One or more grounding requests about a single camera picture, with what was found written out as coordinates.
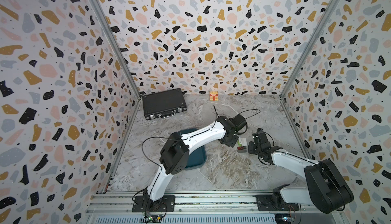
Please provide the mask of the dark brown usb flash drive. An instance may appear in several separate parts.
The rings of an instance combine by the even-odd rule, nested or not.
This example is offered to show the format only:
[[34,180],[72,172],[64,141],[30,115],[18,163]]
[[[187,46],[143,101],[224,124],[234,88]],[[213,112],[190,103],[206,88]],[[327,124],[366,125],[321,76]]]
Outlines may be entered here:
[[237,152],[238,153],[246,153],[247,152],[246,146],[237,147]]

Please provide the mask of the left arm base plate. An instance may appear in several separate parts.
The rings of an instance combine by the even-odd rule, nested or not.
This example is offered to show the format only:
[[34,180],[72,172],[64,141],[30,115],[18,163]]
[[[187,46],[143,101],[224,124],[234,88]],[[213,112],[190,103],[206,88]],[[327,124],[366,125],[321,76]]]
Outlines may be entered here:
[[174,212],[175,200],[174,195],[164,195],[157,201],[151,201],[148,197],[139,195],[134,198],[132,212]]

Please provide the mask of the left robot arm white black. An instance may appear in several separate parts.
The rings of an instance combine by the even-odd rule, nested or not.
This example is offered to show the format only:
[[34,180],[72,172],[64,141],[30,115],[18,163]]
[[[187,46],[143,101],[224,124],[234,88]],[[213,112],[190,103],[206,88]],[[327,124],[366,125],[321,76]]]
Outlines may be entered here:
[[143,197],[149,204],[160,201],[173,176],[185,169],[189,156],[195,150],[215,140],[234,147],[238,140],[238,131],[243,127],[243,123],[235,124],[233,119],[221,116],[210,125],[194,132],[172,133],[160,151],[158,171],[143,192]]

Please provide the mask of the white usb flash drive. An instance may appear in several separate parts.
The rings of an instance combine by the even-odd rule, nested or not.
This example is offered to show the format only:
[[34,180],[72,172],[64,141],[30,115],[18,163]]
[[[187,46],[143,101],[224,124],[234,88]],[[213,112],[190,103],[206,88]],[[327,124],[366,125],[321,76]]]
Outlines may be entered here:
[[240,137],[238,139],[238,145],[239,145],[239,147],[246,147],[247,146],[246,138]]

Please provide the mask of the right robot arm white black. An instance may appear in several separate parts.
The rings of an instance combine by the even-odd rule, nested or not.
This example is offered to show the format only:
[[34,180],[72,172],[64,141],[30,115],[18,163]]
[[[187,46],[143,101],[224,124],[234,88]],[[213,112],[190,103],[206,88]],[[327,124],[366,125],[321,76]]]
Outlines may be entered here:
[[336,165],[329,159],[304,158],[275,146],[268,140],[269,134],[259,128],[249,143],[249,154],[256,155],[261,164],[288,170],[305,180],[305,186],[284,184],[272,190],[271,205],[282,210],[290,204],[312,205],[329,214],[343,211],[353,202],[354,195]]

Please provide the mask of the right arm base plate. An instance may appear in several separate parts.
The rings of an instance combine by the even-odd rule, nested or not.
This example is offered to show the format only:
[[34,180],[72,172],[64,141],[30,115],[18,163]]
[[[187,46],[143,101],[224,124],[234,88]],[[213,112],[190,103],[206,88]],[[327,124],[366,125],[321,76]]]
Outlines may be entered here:
[[299,211],[298,204],[288,204],[278,194],[259,194],[255,198],[258,211]]

